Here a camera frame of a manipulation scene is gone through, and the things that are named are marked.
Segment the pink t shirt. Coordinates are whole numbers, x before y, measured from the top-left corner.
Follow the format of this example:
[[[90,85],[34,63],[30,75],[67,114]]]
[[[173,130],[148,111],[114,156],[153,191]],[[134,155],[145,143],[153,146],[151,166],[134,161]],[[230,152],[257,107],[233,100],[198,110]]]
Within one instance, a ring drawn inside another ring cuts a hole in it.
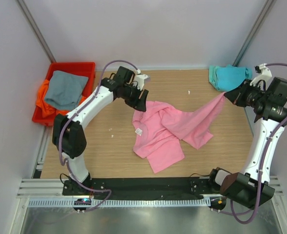
[[[183,160],[180,141],[199,149],[212,139],[209,128],[221,113],[225,100],[219,94],[193,112],[183,112],[165,102],[148,101],[145,112],[135,111],[133,115],[134,153],[147,159],[154,173]]]

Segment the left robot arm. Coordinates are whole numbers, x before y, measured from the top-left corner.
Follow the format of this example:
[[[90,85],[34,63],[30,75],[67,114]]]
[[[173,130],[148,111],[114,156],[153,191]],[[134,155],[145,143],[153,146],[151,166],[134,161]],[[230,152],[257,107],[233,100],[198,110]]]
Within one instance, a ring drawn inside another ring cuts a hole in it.
[[[145,112],[149,92],[144,85],[149,81],[149,75],[120,66],[110,77],[101,77],[97,88],[78,107],[66,115],[55,117],[53,144],[59,152],[61,165],[67,166],[69,181],[78,194],[85,195],[92,190],[91,176],[84,161],[87,146],[85,128],[117,98],[123,99],[133,109]]]

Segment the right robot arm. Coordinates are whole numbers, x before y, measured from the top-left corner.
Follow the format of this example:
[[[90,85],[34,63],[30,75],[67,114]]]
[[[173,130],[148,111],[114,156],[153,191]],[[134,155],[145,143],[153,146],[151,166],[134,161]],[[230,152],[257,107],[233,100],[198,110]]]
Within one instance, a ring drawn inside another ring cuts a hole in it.
[[[287,125],[287,80],[274,77],[266,90],[251,80],[244,80],[234,90],[224,93],[234,105],[250,106],[256,113],[255,133],[247,161],[240,172],[216,168],[210,173],[207,188],[249,209],[269,201],[275,189],[270,187],[270,167],[276,145]]]

